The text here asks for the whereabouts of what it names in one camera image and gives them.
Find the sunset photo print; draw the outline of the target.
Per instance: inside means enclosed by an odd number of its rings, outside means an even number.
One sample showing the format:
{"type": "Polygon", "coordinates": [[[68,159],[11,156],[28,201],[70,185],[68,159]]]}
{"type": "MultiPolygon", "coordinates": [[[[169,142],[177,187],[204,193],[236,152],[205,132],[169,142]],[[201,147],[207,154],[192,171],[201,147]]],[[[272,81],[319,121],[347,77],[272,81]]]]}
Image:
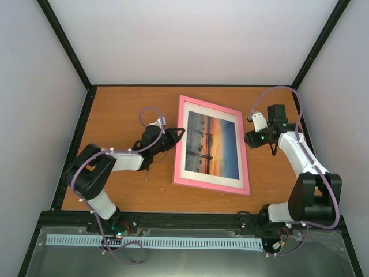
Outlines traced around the sunset photo print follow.
{"type": "Polygon", "coordinates": [[[189,111],[184,169],[240,179],[235,123],[189,111]]]}

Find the pink picture frame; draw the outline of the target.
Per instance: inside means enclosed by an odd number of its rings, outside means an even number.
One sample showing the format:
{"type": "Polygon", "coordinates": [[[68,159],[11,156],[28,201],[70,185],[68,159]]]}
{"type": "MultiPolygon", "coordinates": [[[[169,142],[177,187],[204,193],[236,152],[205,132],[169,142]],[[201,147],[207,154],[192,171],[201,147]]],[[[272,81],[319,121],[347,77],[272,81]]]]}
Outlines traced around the pink picture frame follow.
{"type": "Polygon", "coordinates": [[[209,115],[211,117],[225,119],[235,123],[236,141],[238,149],[238,166],[240,179],[229,179],[185,170],[186,137],[185,131],[182,139],[176,145],[173,182],[178,185],[191,186],[194,188],[217,190],[226,193],[250,195],[250,180],[247,164],[246,146],[243,141],[244,127],[243,116],[238,110],[219,106],[203,100],[180,96],[178,126],[187,129],[189,111],[209,115]]]}

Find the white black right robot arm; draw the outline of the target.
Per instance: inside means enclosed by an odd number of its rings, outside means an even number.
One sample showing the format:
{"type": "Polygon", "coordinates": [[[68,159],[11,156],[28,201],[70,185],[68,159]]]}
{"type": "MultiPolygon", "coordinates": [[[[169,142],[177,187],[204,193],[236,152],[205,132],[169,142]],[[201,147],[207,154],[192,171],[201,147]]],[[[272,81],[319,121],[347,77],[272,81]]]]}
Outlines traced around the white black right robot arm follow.
{"type": "Polygon", "coordinates": [[[248,121],[254,130],[247,132],[245,143],[251,148],[269,145],[272,155],[281,150],[293,168],[296,182],[288,201],[267,204],[260,215],[264,222],[310,225],[333,229],[340,221],[339,200],[342,179],[330,173],[309,149],[299,123],[290,123],[285,106],[267,108],[268,115],[252,111],[248,121]]]}

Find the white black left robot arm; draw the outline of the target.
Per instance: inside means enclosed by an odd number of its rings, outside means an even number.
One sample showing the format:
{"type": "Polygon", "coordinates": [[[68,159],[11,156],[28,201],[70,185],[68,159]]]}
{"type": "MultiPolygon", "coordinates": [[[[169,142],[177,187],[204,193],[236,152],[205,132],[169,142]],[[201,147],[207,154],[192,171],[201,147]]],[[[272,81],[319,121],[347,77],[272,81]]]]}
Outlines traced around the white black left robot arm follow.
{"type": "Polygon", "coordinates": [[[114,232],[122,221],[119,208],[104,190],[114,171],[148,171],[155,155],[168,152],[180,142],[184,128],[166,128],[160,123],[146,126],[140,140],[127,151],[117,152],[87,145],[63,172],[63,180],[80,201],[100,219],[100,226],[114,232]]]}

